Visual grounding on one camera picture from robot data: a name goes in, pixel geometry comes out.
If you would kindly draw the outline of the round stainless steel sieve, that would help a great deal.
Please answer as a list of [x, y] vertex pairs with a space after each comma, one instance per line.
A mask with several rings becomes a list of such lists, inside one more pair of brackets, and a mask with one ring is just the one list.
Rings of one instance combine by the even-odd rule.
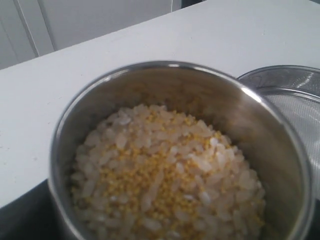
[[303, 141], [320, 197], [320, 71], [298, 65], [262, 67], [238, 80], [268, 98], [288, 119]]

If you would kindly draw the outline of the rice and millet grain mix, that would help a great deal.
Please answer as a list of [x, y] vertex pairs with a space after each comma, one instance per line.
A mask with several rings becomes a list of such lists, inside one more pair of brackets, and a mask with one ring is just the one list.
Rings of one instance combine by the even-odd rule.
[[75, 153], [75, 212], [100, 240], [256, 240], [265, 190], [211, 125], [160, 105], [121, 108]]

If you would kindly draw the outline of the stainless steel cup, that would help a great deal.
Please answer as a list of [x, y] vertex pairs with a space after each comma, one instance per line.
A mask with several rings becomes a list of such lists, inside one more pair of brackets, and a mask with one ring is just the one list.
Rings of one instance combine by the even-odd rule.
[[161, 104], [227, 134], [266, 188], [263, 240], [302, 240], [315, 209], [312, 168], [292, 125], [267, 99], [234, 77], [195, 63], [151, 61], [124, 66], [85, 86], [68, 104], [52, 138], [48, 186], [59, 239], [92, 240], [77, 219], [68, 174], [76, 147], [120, 107]]

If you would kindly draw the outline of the white cabinet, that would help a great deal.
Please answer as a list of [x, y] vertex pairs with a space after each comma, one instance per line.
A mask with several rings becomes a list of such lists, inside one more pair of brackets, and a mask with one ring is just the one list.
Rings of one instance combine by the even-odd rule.
[[5, 69], [197, 4], [196, 0], [2, 0]]

